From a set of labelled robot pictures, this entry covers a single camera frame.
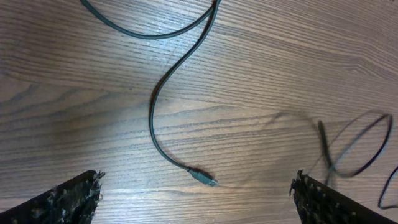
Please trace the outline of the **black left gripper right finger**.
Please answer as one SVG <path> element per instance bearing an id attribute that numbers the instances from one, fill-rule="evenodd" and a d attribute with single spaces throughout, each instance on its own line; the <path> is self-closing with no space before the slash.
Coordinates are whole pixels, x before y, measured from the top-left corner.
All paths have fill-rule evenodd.
<path id="1" fill-rule="evenodd" d="M 313 179 L 302 170 L 292 180 L 293 196 L 303 224 L 396 224 Z"/>

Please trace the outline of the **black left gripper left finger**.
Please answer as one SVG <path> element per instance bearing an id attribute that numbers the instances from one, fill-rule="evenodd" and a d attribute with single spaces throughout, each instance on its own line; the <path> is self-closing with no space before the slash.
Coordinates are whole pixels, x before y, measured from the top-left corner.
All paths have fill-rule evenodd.
<path id="1" fill-rule="evenodd" d="M 1 213 L 1 224 L 91 224 L 104 172 L 88 170 Z"/>

